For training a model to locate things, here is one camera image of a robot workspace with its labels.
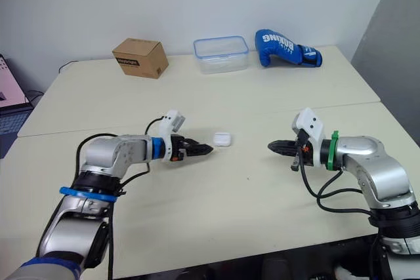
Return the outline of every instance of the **green ring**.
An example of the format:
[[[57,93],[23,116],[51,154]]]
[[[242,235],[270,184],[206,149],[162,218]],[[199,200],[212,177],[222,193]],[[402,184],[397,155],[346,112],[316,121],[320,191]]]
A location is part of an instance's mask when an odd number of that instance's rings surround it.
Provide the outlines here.
[[[335,148],[337,147],[337,140],[339,139],[339,131],[335,130],[331,135],[331,142],[329,143],[327,170],[333,170]]]

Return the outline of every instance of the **blue ring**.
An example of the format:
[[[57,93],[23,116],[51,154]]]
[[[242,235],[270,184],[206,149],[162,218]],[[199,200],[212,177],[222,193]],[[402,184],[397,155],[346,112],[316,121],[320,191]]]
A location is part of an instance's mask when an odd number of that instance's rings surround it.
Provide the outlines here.
[[[160,155],[160,147],[162,145],[162,138],[154,138],[152,137],[152,144],[153,144],[153,160],[159,159]]]
[[[64,195],[72,195],[76,197],[86,197],[86,198],[91,198],[91,199],[108,201],[110,203],[115,203],[117,201],[116,196],[104,195],[103,193],[88,193],[86,191],[73,190],[69,187],[61,187],[60,193]]]
[[[63,266],[67,269],[69,269],[75,279],[79,279],[80,277],[80,273],[81,273],[81,268],[78,264],[76,264],[75,262],[72,262],[70,260],[64,260],[64,259],[60,259],[60,258],[54,258],[54,257],[45,257],[45,258],[32,258],[29,262],[25,262],[24,264],[21,265],[21,267],[24,266],[30,266],[30,265],[38,265],[38,264],[54,264],[54,265],[60,265]]]

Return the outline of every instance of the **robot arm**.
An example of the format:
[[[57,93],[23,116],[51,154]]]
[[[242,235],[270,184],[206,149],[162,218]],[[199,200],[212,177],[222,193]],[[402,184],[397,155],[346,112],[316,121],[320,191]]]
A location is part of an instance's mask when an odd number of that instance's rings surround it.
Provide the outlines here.
[[[369,206],[371,225],[379,228],[380,279],[420,279],[420,210],[408,176],[399,162],[387,155],[382,142],[367,136],[325,138],[324,124],[309,108],[296,116],[295,141],[278,140],[268,147],[295,157],[291,166],[304,165],[353,174]]]
[[[123,135],[93,140],[86,162],[51,216],[41,237],[36,257],[23,264],[7,280],[77,280],[88,268],[101,263],[110,239],[109,216],[122,195],[121,179],[132,164],[153,159],[181,161],[187,155],[205,155],[206,144],[171,134],[184,117],[169,111],[161,120],[159,138]]]

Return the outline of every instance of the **floor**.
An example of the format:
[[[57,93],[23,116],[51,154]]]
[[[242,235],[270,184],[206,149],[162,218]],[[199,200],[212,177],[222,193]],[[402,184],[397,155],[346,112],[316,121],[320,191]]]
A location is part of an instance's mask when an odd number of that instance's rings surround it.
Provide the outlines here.
[[[333,268],[338,262],[354,274],[365,275],[373,238],[370,235],[124,280],[329,280],[334,279]]]

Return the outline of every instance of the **laptop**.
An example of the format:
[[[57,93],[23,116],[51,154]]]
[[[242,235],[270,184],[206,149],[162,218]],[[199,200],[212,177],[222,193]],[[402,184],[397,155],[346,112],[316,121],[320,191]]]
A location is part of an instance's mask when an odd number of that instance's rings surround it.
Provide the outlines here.
[[[18,138],[20,127],[32,110],[31,102],[0,54],[0,159]]]

